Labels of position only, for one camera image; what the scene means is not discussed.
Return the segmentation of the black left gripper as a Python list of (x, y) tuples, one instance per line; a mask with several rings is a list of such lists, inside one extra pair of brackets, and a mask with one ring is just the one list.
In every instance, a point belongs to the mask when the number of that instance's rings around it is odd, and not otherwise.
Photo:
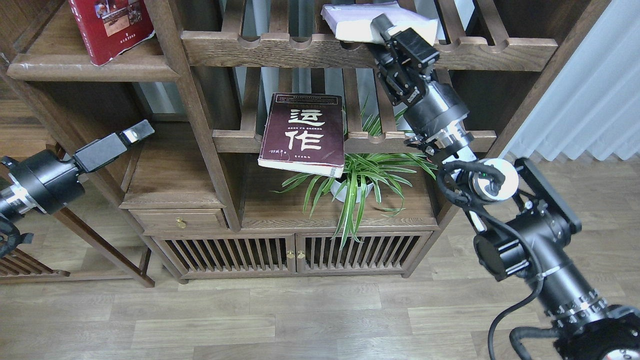
[(78, 181), (80, 174), (103, 168), (153, 133), (149, 121), (143, 120), (122, 132), (92, 141), (68, 161), (58, 159), (48, 149), (22, 162), (4, 156), (1, 163), (9, 170), (12, 184), (1, 191), (1, 214), (11, 222), (33, 208), (42, 214), (54, 214), (85, 193)]

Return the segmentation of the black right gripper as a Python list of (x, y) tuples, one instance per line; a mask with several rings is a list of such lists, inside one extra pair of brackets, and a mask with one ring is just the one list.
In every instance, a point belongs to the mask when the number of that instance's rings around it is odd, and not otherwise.
[(388, 50), (375, 51), (379, 78), (392, 105), (405, 104), (404, 118), (414, 133), (406, 145), (425, 151), (459, 151), (473, 141), (462, 128), (469, 110), (450, 84), (434, 77), (440, 53), (413, 28), (394, 30), (380, 14), (373, 18)]

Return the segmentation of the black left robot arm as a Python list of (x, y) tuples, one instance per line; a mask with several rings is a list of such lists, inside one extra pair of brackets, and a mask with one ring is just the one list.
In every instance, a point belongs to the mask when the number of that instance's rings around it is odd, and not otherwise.
[(45, 149), (19, 162), (4, 156), (1, 163), (9, 170), (12, 184), (1, 191), (1, 255), (18, 245), (32, 242), (32, 233), (21, 233), (15, 223), (32, 209), (41, 214), (55, 214), (85, 193), (78, 177), (94, 173), (114, 162), (155, 130), (142, 120), (119, 133), (111, 133), (78, 149), (70, 159), (62, 160)]

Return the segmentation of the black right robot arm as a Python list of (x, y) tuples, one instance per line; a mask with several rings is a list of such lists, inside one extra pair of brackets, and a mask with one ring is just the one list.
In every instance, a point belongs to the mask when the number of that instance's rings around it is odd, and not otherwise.
[(553, 338), (565, 360), (637, 360), (639, 310), (608, 304), (564, 251), (582, 228), (569, 205), (528, 158), (509, 162), (474, 155), (469, 147), (473, 135), (462, 126), (469, 110), (450, 85), (434, 76), (439, 53), (431, 44), (386, 14), (375, 17), (371, 27), (382, 39), (369, 46), (378, 78), (394, 105), (407, 105), (404, 117), (413, 137), (405, 144), (437, 165), (439, 190), (464, 210), (475, 229), (478, 262), (496, 280), (515, 275), (532, 290), (490, 325), (490, 359), (495, 358), (498, 323), (537, 299), (551, 317), (551, 327), (510, 331), (510, 344), (522, 360), (531, 358), (524, 338)]

